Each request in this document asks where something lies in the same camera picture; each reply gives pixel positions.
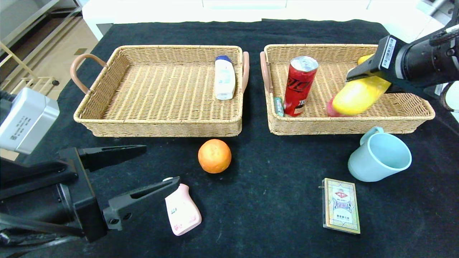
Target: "barcode sticker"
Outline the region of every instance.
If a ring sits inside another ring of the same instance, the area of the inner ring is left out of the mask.
[[[391,63],[392,54],[394,53],[395,43],[397,41],[394,38],[389,38],[389,43],[387,44],[386,51],[384,53],[384,58],[382,59],[382,67],[389,69]]]

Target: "black tablecloth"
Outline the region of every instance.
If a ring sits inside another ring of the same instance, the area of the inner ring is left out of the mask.
[[[204,172],[196,158],[204,138],[94,137],[73,120],[83,93],[69,82],[56,124],[26,162],[54,158],[72,146],[145,144],[143,156],[89,175],[101,208],[118,194],[180,175],[203,221],[177,237],[161,203],[124,231],[26,257],[459,257],[459,126],[434,101],[434,120],[398,135],[411,149],[411,167],[375,183],[360,182],[347,170],[361,135],[276,136],[268,130],[258,55],[265,45],[377,44],[386,35],[380,24],[358,20],[114,25],[92,51],[102,60],[120,45],[238,45],[250,53],[242,133],[223,139],[233,161],[222,174]],[[100,70],[86,61],[78,75],[89,86]],[[318,186],[325,177],[356,183],[361,235],[322,227]]]

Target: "wicker basket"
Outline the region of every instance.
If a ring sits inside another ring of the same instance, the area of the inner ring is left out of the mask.
[[[260,53],[265,85],[268,125],[275,135],[362,134],[374,126],[388,133],[412,133],[435,117],[429,102],[409,93],[384,94],[366,112],[355,117],[331,118],[326,105],[344,86],[347,71],[377,45],[295,44],[267,45]],[[298,117],[281,117],[273,97],[284,98],[290,60],[311,56],[319,62],[305,111]]]
[[[213,93],[215,57],[227,55],[236,73],[231,100]],[[88,90],[76,68],[85,58],[104,66]],[[86,94],[73,118],[100,137],[230,137],[242,130],[248,53],[238,46],[131,45],[105,64],[84,54],[70,68]]]

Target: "can lid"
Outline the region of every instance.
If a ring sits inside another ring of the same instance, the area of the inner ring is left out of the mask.
[[[220,59],[226,60],[231,63],[231,59],[228,56],[218,56],[215,58],[215,61],[220,60]]]
[[[310,56],[298,56],[290,61],[291,66],[296,70],[310,72],[319,67],[319,63]]]

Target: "mug handle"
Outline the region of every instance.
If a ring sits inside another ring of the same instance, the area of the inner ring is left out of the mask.
[[[372,136],[374,134],[377,134],[377,133],[384,133],[383,128],[382,127],[378,127],[378,126],[375,126],[375,127],[371,128],[360,139],[360,145],[363,145],[368,140],[368,138],[370,138],[370,136]]]

